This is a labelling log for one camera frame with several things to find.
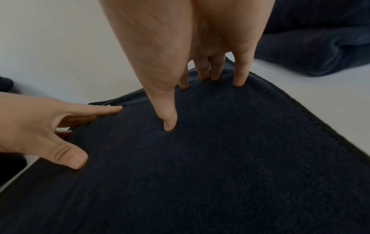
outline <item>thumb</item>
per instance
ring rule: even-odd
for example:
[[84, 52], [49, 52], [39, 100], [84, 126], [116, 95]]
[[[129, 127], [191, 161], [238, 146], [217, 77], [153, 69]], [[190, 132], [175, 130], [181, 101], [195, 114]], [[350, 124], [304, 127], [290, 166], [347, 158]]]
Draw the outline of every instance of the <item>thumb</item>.
[[157, 116], [163, 120], [163, 127], [171, 131], [177, 123], [177, 112], [175, 108], [175, 86], [170, 88], [145, 87], [151, 104]]
[[79, 147], [62, 140], [55, 134], [41, 139], [37, 151], [33, 154], [52, 163], [80, 169], [87, 162], [88, 156]]

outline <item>navy fleece blanket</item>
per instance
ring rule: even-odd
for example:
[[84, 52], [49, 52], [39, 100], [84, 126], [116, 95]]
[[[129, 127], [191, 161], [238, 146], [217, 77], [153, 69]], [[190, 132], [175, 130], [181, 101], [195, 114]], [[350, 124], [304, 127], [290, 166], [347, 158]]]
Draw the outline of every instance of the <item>navy fleece blanket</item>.
[[170, 132], [138, 90], [74, 130], [80, 170], [39, 160], [0, 193], [0, 233], [366, 233], [370, 161], [250, 74], [176, 89]]
[[370, 63], [370, 0], [276, 0], [255, 58], [307, 76]]

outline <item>bare skin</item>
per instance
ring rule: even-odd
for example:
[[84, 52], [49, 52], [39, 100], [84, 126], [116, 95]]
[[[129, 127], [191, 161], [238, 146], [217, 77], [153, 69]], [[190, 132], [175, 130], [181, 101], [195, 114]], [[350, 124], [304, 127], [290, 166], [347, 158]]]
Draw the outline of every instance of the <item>bare skin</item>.
[[189, 88], [187, 63], [217, 80], [225, 53], [243, 86], [274, 0], [100, 0], [164, 129], [177, 122], [174, 88]]
[[91, 106], [49, 98], [0, 93], [0, 152], [40, 156], [73, 169], [81, 168], [87, 153], [63, 138], [71, 131], [56, 131], [115, 114], [122, 106]]

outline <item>finger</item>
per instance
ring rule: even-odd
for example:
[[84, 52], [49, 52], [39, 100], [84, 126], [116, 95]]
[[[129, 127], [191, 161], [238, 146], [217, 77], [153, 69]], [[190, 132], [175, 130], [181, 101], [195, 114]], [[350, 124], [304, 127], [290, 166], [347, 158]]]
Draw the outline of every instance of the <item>finger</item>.
[[55, 134], [56, 134], [57, 136], [59, 136], [60, 138], [62, 138], [62, 139], [66, 139], [67, 137], [71, 136], [72, 131], [71, 131], [71, 130], [68, 130], [68, 131], [60, 131], [60, 130], [56, 130], [56, 131], [55, 131]]
[[69, 115], [91, 116], [91, 115], [106, 115], [116, 114], [122, 110], [122, 106], [93, 106], [86, 104], [68, 103], [66, 112]]
[[73, 169], [80, 169], [88, 159], [85, 151], [64, 141], [54, 133], [41, 138], [37, 149], [32, 154]]
[[224, 69], [226, 54], [220, 56], [210, 56], [211, 63], [211, 80], [215, 81], [220, 78], [222, 70]]
[[249, 70], [253, 62], [254, 51], [256, 48], [249, 49], [242, 53], [234, 53], [235, 57], [235, 71], [233, 85], [235, 87], [241, 87], [246, 82]]
[[77, 125], [82, 125], [84, 123], [92, 122], [96, 118], [97, 118], [96, 115], [88, 116], [88, 117], [69, 117], [69, 116], [66, 116], [59, 123], [58, 128], [68, 128], [68, 127], [74, 127], [74, 126], [77, 126]]
[[209, 77], [209, 60], [208, 58], [204, 59], [195, 59], [194, 66], [198, 71], [199, 78], [206, 80]]
[[188, 72], [188, 66], [186, 65], [184, 72], [181, 75], [180, 81], [178, 82], [178, 85], [180, 86], [180, 89], [185, 90], [189, 88], [189, 72]]
[[154, 86], [144, 86], [144, 90], [152, 103], [157, 116], [163, 120], [163, 127], [171, 131], [177, 122], [175, 108], [175, 87], [159, 89]]

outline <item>dark cloth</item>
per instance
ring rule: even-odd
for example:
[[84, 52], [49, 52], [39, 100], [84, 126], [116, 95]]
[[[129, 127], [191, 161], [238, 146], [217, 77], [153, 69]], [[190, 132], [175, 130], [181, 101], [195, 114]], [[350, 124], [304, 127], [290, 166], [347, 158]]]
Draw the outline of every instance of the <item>dark cloth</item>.
[[370, 0], [276, 0], [255, 58], [307, 76], [370, 63]]
[[14, 82], [5, 77], [0, 76], [0, 92], [9, 92], [14, 86]]
[[27, 166], [22, 154], [0, 153], [0, 186], [4, 185]]
[[106, 102], [69, 139], [85, 167], [39, 160], [0, 193], [0, 233], [369, 233], [367, 155], [255, 74], [190, 76], [170, 133], [142, 90]]

